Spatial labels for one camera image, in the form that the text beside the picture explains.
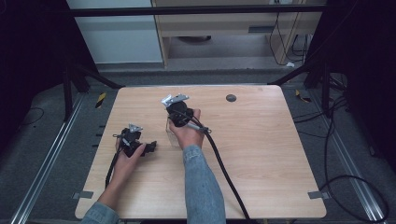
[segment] sleeve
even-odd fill
[[[202,150],[196,145],[184,148],[183,161],[188,223],[226,223],[221,189]]]
[[[117,213],[104,205],[103,203],[95,202],[93,206],[88,210],[85,214],[84,218],[81,220],[81,224],[109,224],[109,223],[118,223],[119,215]]]

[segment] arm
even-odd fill
[[[115,212],[117,203],[145,146],[144,144],[140,146],[131,158],[128,158],[123,151],[119,154],[110,183],[80,223],[117,223],[119,221],[120,217]]]
[[[200,110],[194,110],[199,118]],[[225,223],[224,200],[218,181],[201,150],[204,134],[187,126],[170,129],[183,149],[185,198],[188,223]]]

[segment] person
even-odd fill
[[[201,110],[194,109],[193,115],[199,119]],[[183,150],[187,222],[190,224],[226,223],[224,199],[219,183],[207,165],[202,152],[205,135],[187,125],[178,128],[172,121],[169,122],[169,128],[177,137]],[[144,148],[145,145],[140,146],[131,158],[123,152],[120,153],[107,188],[80,223],[118,223],[120,217],[115,209],[120,193],[133,174]]]

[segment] table top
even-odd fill
[[[76,217],[83,217],[105,189],[118,134],[132,122],[143,127],[140,142],[157,141],[156,151],[140,158],[117,212],[121,218],[186,218],[182,151],[172,147],[165,131],[167,112],[161,99],[190,96],[200,121],[212,130],[224,166],[251,218],[318,218],[326,215],[299,135],[278,86],[175,86],[120,89],[93,160]],[[236,96],[228,102],[226,96]],[[219,181],[227,218],[244,218],[207,139],[203,152]]]

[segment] gray floor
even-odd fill
[[[126,86],[136,85],[200,85],[200,84],[265,84],[286,75],[292,68],[278,65],[271,56],[263,36],[212,36],[210,41],[177,39],[172,41],[170,60],[166,68],[138,69],[124,73],[105,73],[104,76]],[[306,103],[295,96],[295,90],[302,88],[304,76],[299,76],[282,88],[290,113],[296,117],[318,112],[315,103]],[[49,178],[39,194],[29,220],[37,223],[76,222],[74,211],[77,200],[71,198],[74,192],[83,189],[103,131],[102,125],[110,113],[117,95],[116,90],[89,78],[91,89],[83,94],[83,104],[67,139],[64,142]],[[106,99],[101,108],[94,108],[101,92]],[[315,98],[319,89],[312,90],[309,96]],[[332,98],[341,93],[332,91]],[[35,179],[42,161],[59,132],[64,117],[63,89],[56,86],[37,95],[32,107],[42,108],[44,115],[38,121],[22,125],[8,146],[12,153],[0,163],[0,220],[8,223],[18,208],[24,194]],[[41,116],[41,110],[31,110],[25,122]],[[362,176],[373,183],[387,199],[391,208],[388,223],[396,223],[394,206],[396,199],[396,175],[385,160],[373,158],[353,116],[345,107],[335,112],[336,131],[342,137],[351,158]],[[324,119],[296,124],[300,132],[305,153],[318,185],[324,181],[323,158],[324,138],[327,132]],[[346,173],[345,165],[337,153],[333,142],[329,144],[328,169],[331,177]],[[363,206],[349,180],[333,185],[333,191],[342,204],[359,216],[366,217]],[[328,214],[321,220],[298,220],[295,223],[361,223],[344,212],[332,199],[325,200]],[[285,223],[285,220],[270,220],[270,223]]]

